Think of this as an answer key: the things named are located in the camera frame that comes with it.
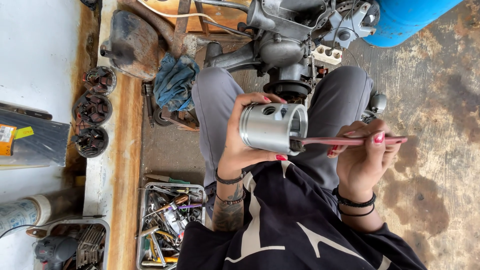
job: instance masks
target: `concrete floor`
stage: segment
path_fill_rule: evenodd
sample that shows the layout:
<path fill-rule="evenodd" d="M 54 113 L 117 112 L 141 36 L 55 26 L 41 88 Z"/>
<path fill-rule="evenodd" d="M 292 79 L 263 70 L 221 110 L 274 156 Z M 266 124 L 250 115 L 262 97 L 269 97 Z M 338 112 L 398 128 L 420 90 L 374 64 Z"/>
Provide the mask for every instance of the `concrete floor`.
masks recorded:
<path fill-rule="evenodd" d="M 479 8 L 480 0 L 463 1 L 394 48 L 362 40 L 349 48 L 387 95 L 381 118 L 409 136 L 376 187 L 377 208 L 430 269 L 480 269 Z M 349 58 L 343 64 L 355 65 Z M 233 76 L 246 92 L 267 80 Z M 142 173 L 201 184 L 198 133 L 145 123 Z"/>

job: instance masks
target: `bracelet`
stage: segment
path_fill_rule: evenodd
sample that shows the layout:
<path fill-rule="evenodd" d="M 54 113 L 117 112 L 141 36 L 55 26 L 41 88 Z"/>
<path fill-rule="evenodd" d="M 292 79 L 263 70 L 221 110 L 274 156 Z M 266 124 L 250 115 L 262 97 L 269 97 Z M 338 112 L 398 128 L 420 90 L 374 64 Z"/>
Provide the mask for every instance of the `bracelet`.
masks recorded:
<path fill-rule="evenodd" d="M 231 179 L 231 180 L 223 180 L 222 178 L 218 177 L 218 168 L 215 169 L 215 179 L 222 184 L 236 184 L 236 183 L 240 182 L 246 174 L 247 174 L 247 172 L 244 172 L 242 170 L 239 177 L 237 177 L 235 179 Z"/>
<path fill-rule="evenodd" d="M 336 196 L 339 204 L 343 204 L 343 205 L 350 206 L 350 207 L 359 207 L 359 208 L 370 206 L 377 199 L 377 195 L 375 194 L 375 192 L 373 192 L 373 196 L 368 202 L 355 203 L 355 202 L 352 202 L 349 199 L 345 199 L 342 196 L 340 196 L 340 194 L 338 193 L 338 186 L 336 186 L 336 188 L 333 189 L 332 195 Z"/>
<path fill-rule="evenodd" d="M 349 216 L 349 217 L 364 217 L 364 216 L 368 216 L 370 215 L 373 210 L 375 210 L 375 204 L 373 204 L 373 207 L 372 209 L 370 210 L 370 212 L 366 213 L 366 214 L 360 214 L 360 215 L 350 215 L 350 214 L 345 214 L 342 210 L 340 210 L 340 205 L 337 204 L 336 205 L 336 209 L 338 210 L 338 212 L 341 214 L 341 215 L 344 215 L 344 216 Z"/>
<path fill-rule="evenodd" d="M 216 194 L 216 197 L 219 200 L 221 200 L 224 204 L 236 204 L 236 203 L 242 202 L 245 199 L 245 197 L 247 196 L 247 194 L 245 193 L 245 191 L 243 191 L 243 189 L 242 189 L 242 192 L 243 192 L 242 197 L 240 199 L 234 200 L 234 201 L 224 201 L 224 200 L 220 199 L 220 197 L 218 196 L 218 193 L 215 192 L 215 194 Z"/>

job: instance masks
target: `white wall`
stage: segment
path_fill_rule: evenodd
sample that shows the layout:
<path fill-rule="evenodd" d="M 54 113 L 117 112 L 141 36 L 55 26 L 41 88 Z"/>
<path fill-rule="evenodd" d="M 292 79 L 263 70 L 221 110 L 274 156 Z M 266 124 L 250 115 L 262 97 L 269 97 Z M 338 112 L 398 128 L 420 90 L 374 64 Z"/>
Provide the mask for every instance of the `white wall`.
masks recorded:
<path fill-rule="evenodd" d="M 69 123 L 79 0 L 0 1 L 0 100 L 48 111 Z M 0 203 L 60 189 L 62 167 L 0 171 Z M 0 239 L 2 269 L 33 269 L 34 238 Z"/>

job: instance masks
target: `gray pants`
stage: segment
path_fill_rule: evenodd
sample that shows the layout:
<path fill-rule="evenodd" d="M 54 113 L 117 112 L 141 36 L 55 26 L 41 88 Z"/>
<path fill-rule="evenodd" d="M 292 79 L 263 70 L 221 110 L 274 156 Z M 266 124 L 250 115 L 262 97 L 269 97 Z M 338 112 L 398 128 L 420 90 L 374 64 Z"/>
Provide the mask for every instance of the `gray pants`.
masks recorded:
<path fill-rule="evenodd" d="M 342 66 L 327 74 L 315 89 L 308 109 L 307 137 L 335 137 L 343 125 L 359 120 L 367 107 L 373 80 L 358 67 Z M 200 152 L 205 159 L 207 187 L 215 180 L 215 168 L 222 155 L 235 97 L 243 90 L 222 68 L 205 68 L 192 89 L 195 110 L 200 122 Z M 293 162 L 323 189 L 338 185 L 336 159 L 326 155 L 328 146 L 311 144 Z"/>

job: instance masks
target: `barcode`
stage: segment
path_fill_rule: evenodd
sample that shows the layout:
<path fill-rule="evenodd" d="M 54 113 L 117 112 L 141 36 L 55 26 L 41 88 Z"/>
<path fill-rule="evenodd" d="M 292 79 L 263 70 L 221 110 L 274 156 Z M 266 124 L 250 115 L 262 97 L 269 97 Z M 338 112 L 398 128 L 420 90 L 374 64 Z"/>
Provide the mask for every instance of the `barcode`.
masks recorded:
<path fill-rule="evenodd" d="M 0 126 L 0 142 L 10 142 L 13 128 L 9 126 Z"/>

